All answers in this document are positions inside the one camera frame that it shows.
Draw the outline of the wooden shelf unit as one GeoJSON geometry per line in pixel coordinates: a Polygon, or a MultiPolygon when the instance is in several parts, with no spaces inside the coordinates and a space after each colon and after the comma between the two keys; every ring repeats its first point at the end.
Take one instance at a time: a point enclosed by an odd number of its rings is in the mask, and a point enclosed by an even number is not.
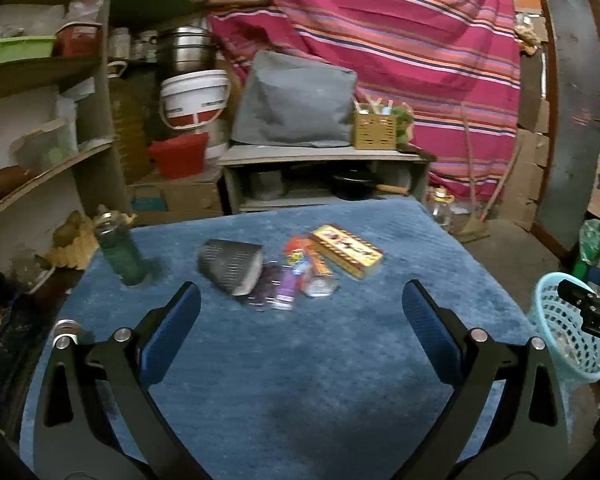
{"type": "MultiPolygon", "coordinates": [[[[0,65],[0,271],[26,250],[43,255],[73,212],[128,211],[114,145],[107,64],[116,0],[0,0],[0,39],[55,36],[50,58],[0,65]]],[[[131,0],[155,25],[190,0],[131,0]]]]}

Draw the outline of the red plastic basin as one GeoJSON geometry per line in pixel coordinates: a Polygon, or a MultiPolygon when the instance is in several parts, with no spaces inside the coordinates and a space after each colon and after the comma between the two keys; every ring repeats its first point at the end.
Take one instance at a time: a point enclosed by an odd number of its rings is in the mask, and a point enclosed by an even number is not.
{"type": "Polygon", "coordinates": [[[196,176],[204,171],[208,141],[209,135],[206,132],[181,134],[169,140],[154,142],[148,148],[148,153],[164,178],[176,180],[196,176]]]}

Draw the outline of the black grey striped packet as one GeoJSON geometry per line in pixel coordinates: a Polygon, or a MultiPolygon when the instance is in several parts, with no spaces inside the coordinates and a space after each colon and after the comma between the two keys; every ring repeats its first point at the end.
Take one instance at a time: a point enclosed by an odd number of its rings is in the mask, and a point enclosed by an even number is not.
{"type": "Polygon", "coordinates": [[[247,296],[263,269],[263,247],[234,240],[207,240],[198,252],[198,272],[222,292],[247,296]]]}

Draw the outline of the yellow oil jug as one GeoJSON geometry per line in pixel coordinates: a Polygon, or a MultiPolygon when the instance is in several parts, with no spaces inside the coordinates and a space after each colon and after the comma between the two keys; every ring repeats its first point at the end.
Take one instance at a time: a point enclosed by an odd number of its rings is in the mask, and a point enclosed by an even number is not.
{"type": "Polygon", "coordinates": [[[145,177],[152,170],[144,131],[144,112],[122,78],[128,63],[110,61],[107,65],[108,88],[114,145],[120,155],[123,177],[127,184],[145,177]]]}

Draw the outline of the green plastic tray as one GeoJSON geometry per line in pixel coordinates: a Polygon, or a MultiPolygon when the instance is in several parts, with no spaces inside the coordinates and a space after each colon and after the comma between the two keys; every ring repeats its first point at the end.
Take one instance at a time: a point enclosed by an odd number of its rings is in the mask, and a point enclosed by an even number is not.
{"type": "Polygon", "coordinates": [[[0,39],[0,65],[36,58],[50,58],[55,36],[22,36],[0,39]]]}

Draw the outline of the clear yellow-cap bottle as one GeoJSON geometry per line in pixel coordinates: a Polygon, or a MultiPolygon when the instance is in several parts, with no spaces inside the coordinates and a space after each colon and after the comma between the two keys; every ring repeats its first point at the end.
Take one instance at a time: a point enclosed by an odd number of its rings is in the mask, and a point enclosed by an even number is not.
{"type": "Polygon", "coordinates": [[[427,194],[426,207],[434,221],[447,231],[453,219],[452,203],[455,197],[443,186],[430,188],[427,194]]]}

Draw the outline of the steel pot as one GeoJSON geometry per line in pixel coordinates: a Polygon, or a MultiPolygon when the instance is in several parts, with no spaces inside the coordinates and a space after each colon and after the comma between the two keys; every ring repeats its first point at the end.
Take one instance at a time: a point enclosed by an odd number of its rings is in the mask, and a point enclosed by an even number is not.
{"type": "Polygon", "coordinates": [[[214,36],[202,27],[181,26],[158,33],[157,61],[174,74],[208,70],[215,52],[214,36]]]}

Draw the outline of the colourful snack wrapper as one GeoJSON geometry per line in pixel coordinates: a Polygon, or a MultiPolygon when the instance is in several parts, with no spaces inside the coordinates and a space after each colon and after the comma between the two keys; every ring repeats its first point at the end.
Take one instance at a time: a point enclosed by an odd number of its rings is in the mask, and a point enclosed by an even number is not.
{"type": "Polygon", "coordinates": [[[284,257],[273,299],[276,309],[291,310],[299,292],[309,298],[325,298],[336,292],[335,275],[306,237],[288,240],[284,257]]]}

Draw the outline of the light blue trash basket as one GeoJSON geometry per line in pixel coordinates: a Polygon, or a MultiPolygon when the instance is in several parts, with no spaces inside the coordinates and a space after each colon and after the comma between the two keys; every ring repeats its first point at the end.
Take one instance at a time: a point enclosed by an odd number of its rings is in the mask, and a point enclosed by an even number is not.
{"type": "Polygon", "coordinates": [[[527,316],[545,341],[558,378],[592,384],[600,380],[600,338],[581,330],[580,310],[558,295],[562,281],[594,292],[574,276],[550,272],[536,283],[527,316]]]}

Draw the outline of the yellow wicker utensil basket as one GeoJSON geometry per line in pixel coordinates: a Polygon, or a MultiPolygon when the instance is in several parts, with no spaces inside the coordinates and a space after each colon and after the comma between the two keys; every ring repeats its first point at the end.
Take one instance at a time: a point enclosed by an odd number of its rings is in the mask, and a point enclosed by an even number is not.
{"type": "Polygon", "coordinates": [[[362,151],[393,151],[396,148],[396,121],[392,102],[366,98],[354,102],[353,146],[362,151]]]}

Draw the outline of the yellow red box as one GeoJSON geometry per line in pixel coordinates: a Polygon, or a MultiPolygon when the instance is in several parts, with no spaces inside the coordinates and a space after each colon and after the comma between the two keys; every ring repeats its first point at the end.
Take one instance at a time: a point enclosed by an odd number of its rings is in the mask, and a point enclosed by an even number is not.
{"type": "Polygon", "coordinates": [[[372,273],[384,258],[381,249],[336,224],[312,231],[309,241],[320,255],[358,280],[372,273]]]}

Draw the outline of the brown door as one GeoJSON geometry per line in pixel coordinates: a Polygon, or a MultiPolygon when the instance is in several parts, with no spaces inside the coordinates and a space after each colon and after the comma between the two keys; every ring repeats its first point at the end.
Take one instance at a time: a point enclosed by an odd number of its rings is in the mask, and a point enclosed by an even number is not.
{"type": "Polygon", "coordinates": [[[556,257],[577,245],[600,154],[600,0],[541,0],[550,154],[531,233],[556,257]]]}

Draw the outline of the pink striped curtain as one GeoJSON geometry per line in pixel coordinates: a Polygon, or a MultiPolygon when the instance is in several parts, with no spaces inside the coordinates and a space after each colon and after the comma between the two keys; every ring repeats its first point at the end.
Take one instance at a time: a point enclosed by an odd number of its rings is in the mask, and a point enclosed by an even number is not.
{"type": "Polygon", "coordinates": [[[353,70],[360,99],[412,108],[434,184],[491,197],[516,145],[514,0],[249,0],[209,22],[238,76],[265,49],[353,70]]]}

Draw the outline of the grey side table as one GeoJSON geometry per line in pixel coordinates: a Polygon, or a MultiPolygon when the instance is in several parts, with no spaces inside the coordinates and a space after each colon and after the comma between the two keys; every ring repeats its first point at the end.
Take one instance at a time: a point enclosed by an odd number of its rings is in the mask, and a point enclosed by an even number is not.
{"type": "Polygon", "coordinates": [[[234,214],[413,197],[422,202],[436,158],[400,150],[235,145],[219,160],[234,214]]]}

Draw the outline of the grey cushion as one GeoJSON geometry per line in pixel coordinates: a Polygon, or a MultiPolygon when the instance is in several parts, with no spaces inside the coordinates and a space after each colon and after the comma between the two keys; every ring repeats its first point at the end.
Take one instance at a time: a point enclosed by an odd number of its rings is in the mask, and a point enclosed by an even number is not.
{"type": "Polygon", "coordinates": [[[232,140],[249,145],[343,148],[351,144],[358,75],[272,51],[254,57],[232,140]]]}

